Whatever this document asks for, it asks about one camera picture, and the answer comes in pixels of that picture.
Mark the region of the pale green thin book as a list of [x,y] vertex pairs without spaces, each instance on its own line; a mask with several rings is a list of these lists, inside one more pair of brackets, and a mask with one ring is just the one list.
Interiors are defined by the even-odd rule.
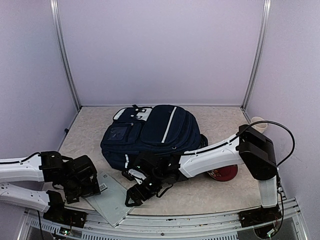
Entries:
[[134,209],[125,205],[127,189],[106,172],[97,176],[100,194],[90,196],[85,200],[113,228]]

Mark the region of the navy blue student backpack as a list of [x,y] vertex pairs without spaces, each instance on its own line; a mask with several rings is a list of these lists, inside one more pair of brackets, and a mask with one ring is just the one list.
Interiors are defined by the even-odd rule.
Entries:
[[116,170],[127,169],[141,152],[166,156],[208,146],[194,115],[180,106],[133,105],[120,109],[112,120],[100,148]]

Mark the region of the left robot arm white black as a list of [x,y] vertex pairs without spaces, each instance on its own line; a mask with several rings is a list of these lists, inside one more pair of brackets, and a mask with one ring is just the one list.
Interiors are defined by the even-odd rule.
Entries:
[[[51,183],[58,188],[37,191],[16,185],[27,181]],[[43,151],[0,161],[0,200],[42,212],[52,221],[75,220],[79,214],[71,213],[65,204],[100,193],[96,167],[87,155],[71,158],[57,151]]]

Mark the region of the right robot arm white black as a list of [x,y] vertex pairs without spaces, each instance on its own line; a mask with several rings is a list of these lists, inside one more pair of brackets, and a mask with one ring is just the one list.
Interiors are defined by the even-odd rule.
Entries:
[[172,187],[204,172],[241,164],[258,181],[261,207],[255,216],[260,222],[266,222],[278,206],[279,177],[274,144],[247,124],[224,141],[197,150],[171,155],[141,152],[126,170],[137,183],[127,190],[124,204],[141,206],[153,196],[162,197],[164,184]]

